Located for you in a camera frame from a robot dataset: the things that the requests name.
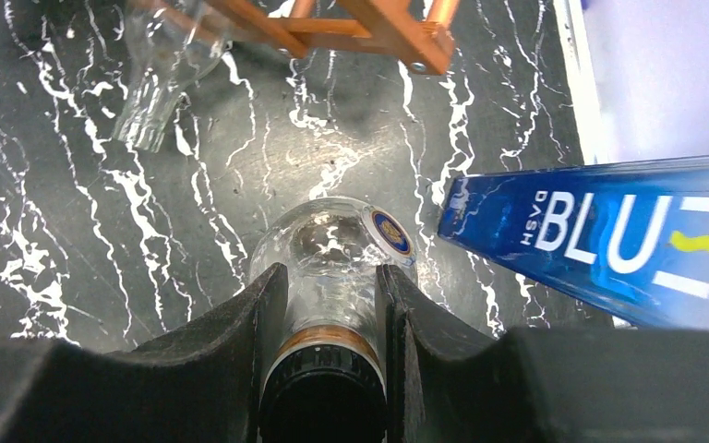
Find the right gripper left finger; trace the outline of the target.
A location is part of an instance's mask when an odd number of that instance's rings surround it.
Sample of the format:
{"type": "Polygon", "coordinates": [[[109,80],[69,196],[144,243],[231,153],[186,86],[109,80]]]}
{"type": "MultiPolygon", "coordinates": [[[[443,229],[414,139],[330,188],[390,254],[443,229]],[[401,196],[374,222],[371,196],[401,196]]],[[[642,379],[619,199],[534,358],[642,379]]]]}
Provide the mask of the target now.
{"type": "Polygon", "coordinates": [[[0,442],[254,442],[260,376],[286,305],[273,264],[235,297],[130,352],[0,340],[0,442]]]}

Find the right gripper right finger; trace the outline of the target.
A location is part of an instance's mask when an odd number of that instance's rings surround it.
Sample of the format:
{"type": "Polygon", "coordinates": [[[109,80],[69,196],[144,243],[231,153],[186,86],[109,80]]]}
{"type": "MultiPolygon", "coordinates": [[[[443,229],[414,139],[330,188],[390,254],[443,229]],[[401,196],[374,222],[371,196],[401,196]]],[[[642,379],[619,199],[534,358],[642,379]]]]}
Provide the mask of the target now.
{"type": "Polygon", "coordinates": [[[376,271],[390,442],[709,442],[709,330],[514,328],[493,340],[376,271]]]}

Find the clear glass bottle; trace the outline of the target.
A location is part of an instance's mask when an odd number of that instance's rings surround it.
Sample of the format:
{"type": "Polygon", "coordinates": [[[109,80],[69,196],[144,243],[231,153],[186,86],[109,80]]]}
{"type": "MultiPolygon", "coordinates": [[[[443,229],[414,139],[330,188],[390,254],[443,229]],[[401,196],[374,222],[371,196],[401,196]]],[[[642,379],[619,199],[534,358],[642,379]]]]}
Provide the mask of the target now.
{"type": "Polygon", "coordinates": [[[261,380],[265,442],[381,442],[387,432],[385,337],[376,271],[417,277],[416,254],[385,209],[349,197],[285,212],[259,240],[250,273],[283,264],[288,287],[278,341],[261,380]]]}

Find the blue square glass bottle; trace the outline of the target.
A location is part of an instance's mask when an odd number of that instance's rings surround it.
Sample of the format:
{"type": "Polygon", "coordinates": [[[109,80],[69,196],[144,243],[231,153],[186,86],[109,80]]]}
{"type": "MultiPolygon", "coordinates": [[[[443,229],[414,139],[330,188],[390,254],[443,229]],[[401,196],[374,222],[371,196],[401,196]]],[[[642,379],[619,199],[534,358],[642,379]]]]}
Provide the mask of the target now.
{"type": "Polygon", "coordinates": [[[464,175],[438,233],[632,324],[709,329],[709,156],[464,175]]]}

